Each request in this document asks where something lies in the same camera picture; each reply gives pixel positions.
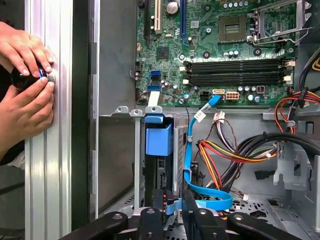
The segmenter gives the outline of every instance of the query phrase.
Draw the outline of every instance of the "pci slot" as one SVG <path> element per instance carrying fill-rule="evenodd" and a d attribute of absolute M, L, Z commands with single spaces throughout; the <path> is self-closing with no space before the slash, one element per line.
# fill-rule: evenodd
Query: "pci slot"
<path fill-rule="evenodd" d="M 187 24 L 187 0 L 180 1 L 180 36 L 182 37 L 183 45 L 187 45 L 186 41 L 186 24 Z"/>
<path fill-rule="evenodd" d="M 149 45 L 150 41 L 150 0 L 144 1 L 144 30 L 143 35 L 146 41 L 147 46 Z"/>
<path fill-rule="evenodd" d="M 162 34 L 162 3 L 163 0 L 155 0 L 154 9 L 154 31 L 156 34 Z"/>
<path fill-rule="evenodd" d="M 216 62 L 184 62 L 190 74 L 230 73 L 230 72 L 261 72 L 279 71 L 284 62 L 279 59 L 247 60 L 247 61 L 216 61 Z"/>
<path fill-rule="evenodd" d="M 191 75 L 191 86 L 241 86 L 278 84 L 283 76 L 279 72 L 248 72 L 232 74 Z"/>

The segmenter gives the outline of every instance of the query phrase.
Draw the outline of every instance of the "black clamp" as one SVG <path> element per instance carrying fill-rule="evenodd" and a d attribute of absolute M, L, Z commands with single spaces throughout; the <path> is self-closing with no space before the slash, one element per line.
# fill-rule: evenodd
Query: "black clamp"
<path fill-rule="evenodd" d="M 298 105 L 301 109 L 303 109 L 305 106 L 305 97 L 308 91 L 309 91 L 309 88 L 305 87 L 302 89 L 300 95 L 298 96 Z"/>
<path fill-rule="evenodd" d="M 264 139 L 268 142 L 268 136 L 267 136 L 267 132 L 266 132 L 266 131 L 264 131 L 264 132 L 262 133 L 262 136 L 263 136 Z"/>

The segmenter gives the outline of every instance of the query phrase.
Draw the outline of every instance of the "cpu socket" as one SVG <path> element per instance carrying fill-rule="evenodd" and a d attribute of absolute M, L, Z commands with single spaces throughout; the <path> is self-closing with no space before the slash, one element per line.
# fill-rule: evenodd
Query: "cpu socket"
<path fill-rule="evenodd" d="M 246 41 L 246 27 L 246 16 L 228 16 L 219 18 L 219 43 L 233 43 Z"/>

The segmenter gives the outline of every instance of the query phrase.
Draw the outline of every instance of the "black knob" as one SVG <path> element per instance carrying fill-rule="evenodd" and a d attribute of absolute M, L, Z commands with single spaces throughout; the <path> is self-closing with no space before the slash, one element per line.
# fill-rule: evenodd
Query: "black knob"
<path fill-rule="evenodd" d="M 47 77 L 47 73 L 41 67 L 39 67 L 39 73 L 40 77 Z M 29 76 L 22 75 L 22 73 L 20 73 L 17 68 L 14 68 L 11 72 L 12 85 L 17 89 L 20 89 L 21 91 L 26 90 L 38 79 L 39 77 L 34 77 L 31 74 Z"/>

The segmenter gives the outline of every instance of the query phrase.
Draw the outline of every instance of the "motherboard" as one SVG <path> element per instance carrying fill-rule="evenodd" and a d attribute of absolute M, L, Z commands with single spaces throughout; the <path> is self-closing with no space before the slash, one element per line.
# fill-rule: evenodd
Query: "motherboard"
<path fill-rule="evenodd" d="M 293 84 L 297 4 L 285 0 L 138 0 L 136 103 L 272 107 Z"/>

